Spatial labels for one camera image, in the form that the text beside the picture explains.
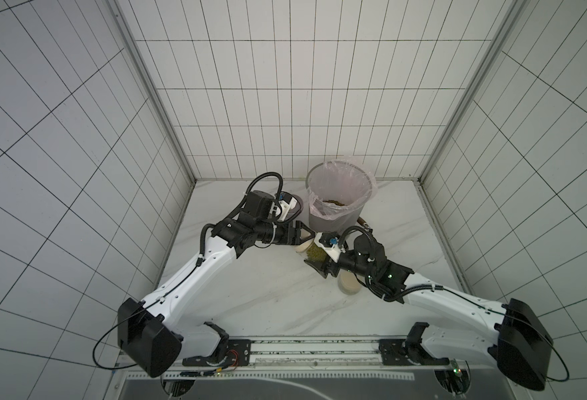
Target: white marble surface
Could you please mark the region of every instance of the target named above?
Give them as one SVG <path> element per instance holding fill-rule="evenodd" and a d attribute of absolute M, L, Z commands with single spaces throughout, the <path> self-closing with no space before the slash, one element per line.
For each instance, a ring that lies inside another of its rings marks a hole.
<path fill-rule="evenodd" d="M 178 231 L 161 282 L 198 252 L 205 223 L 216 223 L 242 198 L 248 181 L 199 182 Z M 411 181 L 379 182 L 361 216 L 384 244 L 387 257 L 430 279 L 459 288 Z M 275 193 L 277 182 L 255 189 Z M 306 201 L 304 182 L 285 191 Z M 299 217 L 305 223 L 308 211 Z M 232 336 L 406 335 L 417 321 L 449 325 L 429 311 L 385 303 L 368 290 L 347 296 L 336 278 L 323 279 L 290 246 L 250 248 L 198 296 L 190 318 L 213 321 Z"/>

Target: red wire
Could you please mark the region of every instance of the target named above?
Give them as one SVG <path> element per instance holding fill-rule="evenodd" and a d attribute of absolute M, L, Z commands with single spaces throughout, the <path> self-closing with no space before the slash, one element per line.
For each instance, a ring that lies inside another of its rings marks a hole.
<path fill-rule="evenodd" d="M 229 350 L 228 352 L 236 355 L 234 363 L 232 364 L 232 367 L 235 367 L 234 369 L 232 369 L 232 371 L 236 371 L 236 368 L 238 368 L 238 361 L 239 361 L 240 356 L 239 356 L 238 352 L 235 350 Z"/>

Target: trash can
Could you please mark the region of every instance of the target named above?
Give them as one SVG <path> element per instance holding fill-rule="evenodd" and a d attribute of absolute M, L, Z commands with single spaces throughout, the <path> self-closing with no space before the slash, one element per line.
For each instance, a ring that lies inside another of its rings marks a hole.
<path fill-rule="evenodd" d="M 339 234 L 356 225 L 364 204 L 378 190 L 371 172 L 341 159 L 313 167 L 305 185 L 309 195 L 309 228 Z"/>

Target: black cable sleeve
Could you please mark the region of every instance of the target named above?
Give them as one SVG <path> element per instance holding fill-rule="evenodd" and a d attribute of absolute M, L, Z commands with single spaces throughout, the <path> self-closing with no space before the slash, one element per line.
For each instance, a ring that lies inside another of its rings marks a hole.
<path fill-rule="evenodd" d="M 340 238 L 338 239 L 337 242 L 337 246 L 339 248 L 342 248 L 342 246 L 344 246 L 345 241 L 346 241 L 346 237 L 351 233 L 351 232 L 361 232 L 366 238 L 367 241 L 369 242 L 369 256 L 373 256 L 375 257 L 375 255 L 373 254 L 374 250 L 375 250 L 375 240 L 373 239 L 373 236 L 371 236 L 371 234 L 369 233 L 368 230 L 359 227 L 358 225 L 353 225 L 347 229 L 345 229 L 344 232 L 342 232 L 342 235 L 340 235 Z"/>
<path fill-rule="evenodd" d="M 196 268 L 200 267 L 203 264 L 203 261 L 205 261 L 205 239 L 207 238 L 207 230 L 214 227 L 215 225 L 213 223 L 206 223 L 200 231 L 200 252 L 198 260 L 196 260 Z"/>
<path fill-rule="evenodd" d="M 548 379 L 550 381 L 554 381 L 554 382 L 566 382 L 566 381 L 569 380 L 569 376 L 570 376 L 570 374 L 569 374 L 569 368 L 567 367 L 567 364 L 565 363 L 565 361 L 560 356 L 558 350 L 556 350 L 556 348 L 553 346 L 553 343 L 551 343 L 551 341 L 548 340 L 547 337 L 545 335 L 543 335 L 540 331 L 538 331 L 531 324 L 529 324 L 529 322 L 527 322 L 527 321 L 525 321 L 523 319 L 516 318 L 514 316 L 509 316 L 509 315 L 504 314 L 502 312 L 490 310 L 490 309 L 484 307 L 483 305 L 480 305 L 480 304 L 476 303 L 475 301 L 469 300 L 465 296 L 463 296 L 463 295 L 461 295 L 461 294 L 459 294 L 459 293 L 457 293 L 455 291 L 452 291 L 452 290 L 450 290 L 450 289 L 448 289 L 448 288 L 446 288 L 446 287 L 444 287 L 442 285 L 428 285 L 428 284 L 417 285 L 417 286 L 414 286 L 414 287 L 410 287 L 409 289 L 405 289 L 402 292 L 398 293 L 396 296 L 394 296 L 394 298 L 397 297 L 395 300 L 385 299 L 385 301 L 396 301 L 396 300 L 398 300 L 398 298 L 401 298 L 403 296 L 407 296 L 410 293 L 421 291 L 421 290 L 437 290 L 437 291 L 449 292 L 449 293 L 451 293 L 451 294 L 453 294 L 453 295 L 455 295 L 455 296 L 457 296 L 457 297 L 459 297 L 459 298 L 461 298 L 461 299 L 463 299 L 465 301 L 468 301 L 469 303 L 473 304 L 474 306 L 476 306 L 478 308 L 482 308 L 483 310 L 485 310 L 487 312 L 492 312 L 494 314 L 497 314 L 499 316 L 503 316 L 505 318 L 511 318 L 514 321 L 518 321 L 518 322 L 520 322 L 522 324 L 525 324 L 525 325 L 529 326 L 531 329 L 533 329 L 538 334 L 538 336 L 540 336 L 542 338 L 542 340 L 544 340 L 549 345 L 549 347 L 551 347 L 551 349 L 553 350 L 553 352 L 560 359 L 560 362 L 562 363 L 562 366 L 564 367 L 565 372 L 567 373 L 567 376 L 564 379 L 561 379 L 561 380 L 555 379 L 555 378 L 550 378 L 548 376 L 546 376 L 546 379 Z"/>
<path fill-rule="evenodd" d="M 153 303 L 149 304 L 147 307 L 143 308 L 142 310 L 140 310 L 140 311 L 138 311 L 138 312 L 135 312 L 135 313 L 133 313 L 132 315 L 128 316 L 127 318 L 125 318 L 124 320 L 120 321 L 119 323 L 117 323 L 117 324 L 113 325 L 113 326 L 112 326 L 112 327 L 111 327 L 111 328 L 110 328 L 108 331 L 106 331 L 106 332 L 105 332 L 105 334 L 104 334 L 104 335 L 102 335 L 102 336 L 100 337 L 100 339 L 98 339 L 98 341 L 97 341 L 97 342 L 96 342 L 96 344 L 94 345 L 94 348 L 93 348 L 93 350 L 92 350 L 92 352 L 91 352 L 91 358 L 93 359 L 93 361 L 94 361 L 94 364 L 96 364 L 96 366 L 97 366 L 98 368 L 100 368 L 100 369 L 106 369 L 106 370 L 110 370 L 110 371 L 112 371 L 112 370 L 116 370 L 116 369 L 126 369 L 126 368 L 131 368 L 131 367 L 133 367 L 133 366 L 137 365 L 137 364 L 131 364 L 131 365 L 125 365 L 125 366 L 122 366 L 122 367 L 113 367 L 113 368 L 110 368 L 110 367 L 105 367 L 105 366 L 103 366 L 103 365 L 100 365 L 100 364 L 98 363 L 98 360 L 96 360 L 96 349 L 98 348 L 98 345 L 100 344 L 100 342 L 101 342 L 103 339 L 105 339 L 105 338 L 106 338 L 106 336 L 107 336 L 108 334 L 110 334 L 110 333 L 111 333 L 111 331 L 113 331 L 114 329 L 116 329 L 116 328 L 117 328 L 117 327 L 118 327 L 120 324 L 122 324 L 122 323 L 124 323 L 124 322 L 126 322 L 126 321 L 130 320 L 131 318 L 133 318 L 133 317 L 135 317 L 135 316 L 139 315 L 140 313 L 144 312 L 144 311 L 145 311 L 147 308 L 151 308 L 152 306 L 156 305 L 156 304 L 157 304 L 157 303 L 159 303 L 159 302 L 160 302 L 160 300 L 162 300 L 163 298 L 166 298 L 167 296 L 169 296 L 169 295 L 171 294 L 171 292 L 173 292 L 173 291 L 174 291 L 174 290 L 176 290 L 176 289 L 177 289 L 177 288 L 178 288 L 180 285 L 182 285 L 183 283 L 185 283 L 185 281 L 186 281 L 186 280 L 189 278 L 189 276 L 191 276 L 191 274 L 193 274 L 193 273 L 194 273 L 194 271 L 195 271 L 195 270 L 196 270 L 196 268 L 193 268 L 193 269 L 192 269 L 192 270 L 191 270 L 191 271 L 190 271 L 190 272 L 187 274 L 187 276 L 185 276 L 184 278 L 182 278 L 182 280 L 181 280 L 180 282 L 178 282 L 178 284 L 177 284 L 177 285 L 175 285 L 173 288 L 171 288 L 171 290 L 169 290 L 168 292 L 166 292 L 165 294 L 163 294 L 161 298 L 159 298 L 158 300 L 156 300 L 156 301 L 154 301 Z"/>
<path fill-rule="evenodd" d="M 260 181 L 265 179 L 266 177 L 276 177 L 278 178 L 278 192 L 276 193 L 276 201 L 278 201 L 278 197 L 280 197 L 280 192 L 283 190 L 283 177 L 278 172 L 265 172 L 261 173 L 254 180 L 251 181 L 250 185 L 245 190 L 245 196 L 250 194 L 251 189 Z"/>

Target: black mounting plate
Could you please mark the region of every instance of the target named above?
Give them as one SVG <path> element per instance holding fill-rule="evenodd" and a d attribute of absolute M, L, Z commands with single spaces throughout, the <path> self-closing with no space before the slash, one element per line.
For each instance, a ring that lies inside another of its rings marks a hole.
<path fill-rule="evenodd" d="M 251 340 L 249 339 L 229 339 L 229 343 L 227 345 L 227 352 L 229 350 L 235 350 L 240 358 L 238 359 L 238 366 L 245 367 L 246 365 L 250 364 L 250 354 L 251 354 Z M 228 355 L 226 360 L 220 365 L 212 365 L 211 360 L 209 357 L 190 357 L 190 358 L 183 358 L 182 365 L 184 367 L 217 367 L 221 365 L 231 365 L 236 361 L 236 358 L 233 353 Z"/>
<path fill-rule="evenodd" d="M 402 342 L 405 339 L 380 339 L 378 340 L 378 350 L 382 356 L 383 365 L 408 366 L 411 364 L 409 359 L 401 354 Z"/>

